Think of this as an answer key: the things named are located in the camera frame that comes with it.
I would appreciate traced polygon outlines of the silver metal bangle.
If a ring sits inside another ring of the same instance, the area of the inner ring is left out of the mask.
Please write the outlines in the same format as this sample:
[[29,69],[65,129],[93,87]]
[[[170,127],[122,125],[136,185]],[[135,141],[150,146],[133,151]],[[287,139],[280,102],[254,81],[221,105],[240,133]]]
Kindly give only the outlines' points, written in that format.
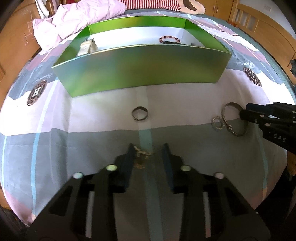
[[228,102],[222,107],[221,110],[221,117],[226,126],[227,131],[236,137],[243,137],[247,134],[248,131],[248,121],[241,120],[240,118],[228,120],[226,118],[226,109],[228,107],[236,109],[238,111],[238,114],[240,114],[240,111],[244,110],[244,108],[235,102]]

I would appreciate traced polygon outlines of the white wrist watch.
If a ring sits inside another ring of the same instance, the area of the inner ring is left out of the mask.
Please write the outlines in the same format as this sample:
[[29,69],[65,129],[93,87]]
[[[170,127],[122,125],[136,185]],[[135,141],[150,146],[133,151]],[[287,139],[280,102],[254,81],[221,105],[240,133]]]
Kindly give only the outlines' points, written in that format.
[[94,53],[96,51],[98,51],[98,47],[95,44],[94,39],[85,40],[84,42],[81,43],[77,56]]

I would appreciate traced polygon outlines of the patchwork bed cover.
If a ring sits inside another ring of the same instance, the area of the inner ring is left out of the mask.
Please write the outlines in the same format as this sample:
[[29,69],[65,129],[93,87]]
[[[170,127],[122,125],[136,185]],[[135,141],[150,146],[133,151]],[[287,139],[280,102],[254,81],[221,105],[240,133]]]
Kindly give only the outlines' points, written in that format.
[[128,194],[117,197],[120,240],[178,238],[181,197],[165,185],[165,143],[202,173],[224,172],[253,207],[285,168],[287,151],[264,140],[255,125],[243,137],[211,125],[228,102],[242,107],[295,104],[290,81],[276,72],[264,49],[223,21],[166,11],[133,11],[120,18],[129,16],[191,20],[232,56],[216,83],[148,85],[72,97],[52,67],[79,33],[37,55],[1,108],[1,186],[26,225],[73,173],[102,169],[131,143],[153,155],[144,169],[135,168]]

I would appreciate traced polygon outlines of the wooden wardrobe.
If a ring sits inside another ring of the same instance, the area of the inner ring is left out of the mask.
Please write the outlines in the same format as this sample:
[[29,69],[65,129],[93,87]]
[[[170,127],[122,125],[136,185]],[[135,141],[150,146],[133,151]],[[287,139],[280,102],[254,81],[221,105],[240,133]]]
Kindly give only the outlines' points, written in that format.
[[295,38],[279,23],[240,1],[200,1],[208,16],[227,21],[258,42],[278,62],[295,84],[292,60],[295,60]]

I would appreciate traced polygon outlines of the striped plush doll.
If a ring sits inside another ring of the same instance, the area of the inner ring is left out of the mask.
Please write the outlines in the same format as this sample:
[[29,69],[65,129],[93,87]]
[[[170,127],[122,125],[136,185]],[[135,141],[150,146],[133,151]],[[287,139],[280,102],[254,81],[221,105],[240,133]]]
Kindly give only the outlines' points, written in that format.
[[198,1],[192,0],[122,0],[126,10],[134,9],[166,9],[191,15],[203,15],[205,7]]

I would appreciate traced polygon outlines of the green cardboard box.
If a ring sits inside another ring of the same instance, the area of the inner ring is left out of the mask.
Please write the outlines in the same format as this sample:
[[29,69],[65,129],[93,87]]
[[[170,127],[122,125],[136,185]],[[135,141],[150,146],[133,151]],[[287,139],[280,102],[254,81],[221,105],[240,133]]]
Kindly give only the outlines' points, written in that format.
[[[81,43],[90,39],[98,51],[77,56]],[[148,85],[216,83],[231,56],[220,41],[191,20],[129,16],[85,27],[52,68],[70,96],[78,97]]]

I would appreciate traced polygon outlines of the pink crumpled blanket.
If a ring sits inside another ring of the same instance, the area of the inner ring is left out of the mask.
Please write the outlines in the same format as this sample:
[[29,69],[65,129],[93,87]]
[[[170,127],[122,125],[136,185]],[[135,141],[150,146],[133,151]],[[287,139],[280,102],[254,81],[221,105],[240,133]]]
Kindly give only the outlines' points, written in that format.
[[34,19],[34,37],[43,51],[48,51],[61,41],[93,23],[124,14],[126,6],[121,1],[79,1],[59,5],[55,15]]

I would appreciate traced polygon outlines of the wooden bed frame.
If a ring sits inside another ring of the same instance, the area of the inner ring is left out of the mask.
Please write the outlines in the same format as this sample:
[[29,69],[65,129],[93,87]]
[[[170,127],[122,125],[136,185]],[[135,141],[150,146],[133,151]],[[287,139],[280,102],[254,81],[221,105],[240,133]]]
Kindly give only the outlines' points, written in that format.
[[40,50],[33,20],[39,18],[35,1],[22,1],[1,30],[1,104],[25,64]]

